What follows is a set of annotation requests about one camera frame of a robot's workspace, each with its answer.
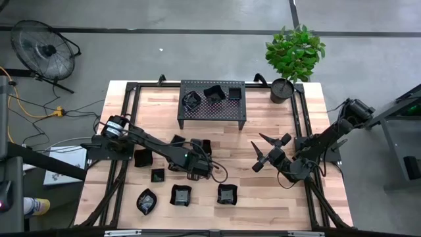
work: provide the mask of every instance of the perforated metal shelf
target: perforated metal shelf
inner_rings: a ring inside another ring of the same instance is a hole
[[[212,86],[220,85],[225,93],[226,99],[221,102],[210,104],[205,97],[203,90]],[[240,88],[241,99],[229,99],[229,88]],[[185,94],[195,91],[202,99],[197,109],[188,111],[182,105]],[[178,122],[183,128],[184,120],[217,120],[217,121],[238,121],[240,129],[247,120],[245,110],[245,84],[242,81],[208,81],[208,80],[182,80],[180,86],[180,98],[178,101]]]

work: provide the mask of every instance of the black container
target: black container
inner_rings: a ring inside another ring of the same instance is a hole
[[[241,99],[241,88],[229,88],[228,89],[229,99]]]
[[[197,109],[197,106],[200,105],[201,102],[202,99],[200,98],[200,95],[198,95],[195,91],[187,93],[182,99],[182,105],[188,111],[194,111]]]
[[[219,85],[203,90],[203,94],[210,104],[218,103],[226,98],[224,91]]]
[[[270,87],[270,100],[273,103],[282,103],[294,93],[294,85],[286,79],[279,78],[272,82]]]

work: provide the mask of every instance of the wooden tabletop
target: wooden tabletop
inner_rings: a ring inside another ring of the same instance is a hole
[[[102,122],[106,122],[111,115],[120,114],[126,82],[110,82],[101,117]],[[305,83],[304,89],[312,131],[320,133],[330,125],[322,87],[319,83]],[[303,182],[298,182],[293,188],[285,190],[279,186],[276,180],[277,170],[272,165],[265,164],[258,173],[251,169],[256,163],[256,154],[250,141],[254,141],[263,153],[271,149],[270,145],[259,136],[259,132],[274,138],[280,138],[285,133],[295,137],[290,100],[274,104],[269,99],[269,89],[247,89],[247,122],[243,131],[238,130],[237,122],[218,121],[185,121],[184,129],[180,130],[176,119],[178,94],[178,88],[143,88],[140,93],[136,125],[166,142],[169,142],[175,134],[187,140],[209,139],[212,158],[228,169],[229,179],[225,184],[238,186],[237,205],[221,205],[216,202],[218,184],[212,179],[190,181],[186,179],[186,173],[166,169],[165,182],[151,183],[151,168],[168,166],[163,157],[154,153],[152,167],[135,168],[133,161],[129,163],[118,227],[309,230],[309,212]],[[299,99],[297,101],[301,127],[305,134],[301,104]],[[284,150],[288,157],[292,157],[293,141],[289,142]],[[101,161],[87,172],[75,224],[83,222],[103,197],[110,163]],[[331,164],[327,164],[327,169],[327,177],[322,178],[325,196],[339,216],[347,224],[352,225],[341,174]],[[222,171],[215,173],[216,178],[224,178],[225,174]],[[280,182],[284,186],[290,185],[281,175]],[[174,184],[192,187],[191,202],[188,207],[170,204],[171,188]],[[136,199],[146,188],[152,190],[158,199],[157,206],[148,216],[144,216],[136,208]],[[315,205],[321,223],[317,201]],[[114,199],[111,200],[110,207],[108,221],[114,209]]]

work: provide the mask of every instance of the gray floor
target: gray floor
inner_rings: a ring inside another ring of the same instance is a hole
[[[421,1],[296,0],[299,20],[320,31],[420,32]],[[53,26],[277,30],[292,27],[288,0],[12,0],[0,23],[40,20]],[[109,80],[252,80],[256,72],[268,80],[278,76],[264,59],[271,36],[65,34],[82,48],[73,75],[63,82],[74,89],[51,106],[73,109],[103,99]],[[311,78],[321,82],[326,105],[334,108],[355,97],[381,111],[390,101],[420,83],[421,38],[322,38],[326,59]],[[0,65],[22,68],[0,32]],[[37,103],[53,99],[51,86],[17,78],[23,98]],[[19,111],[16,104],[13,108]],[[36,114],[42,109],[28,106]],[[102,103],[87,108],[100,113]],[[13,138],[35,133],[31,124],[10,115]],[[336,113],[330,114],[330,120]],[[50,144],[91,136],[93,118],[54,118],[38,123]],[[421,234],[420,192],[386,194],[383,185],[402,178],[380,127],[354,131],[341,148],[343,172],[354,224],[363,230]],[[29,141],[35,144],[39,140]],[[72,212],[67,211],[66,226]]]

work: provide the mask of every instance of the floor fan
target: floor fan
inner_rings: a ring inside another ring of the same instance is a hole
[[[68,78],[75,67],[80,48],[51,26],[35,20],[22,20],[11,30],[11,43],[16,56],[27,70],[7,68],[11,76],[35,78],[70,93],[74,91],[58,84]],[[74,45],[75,54],[70,46]]]

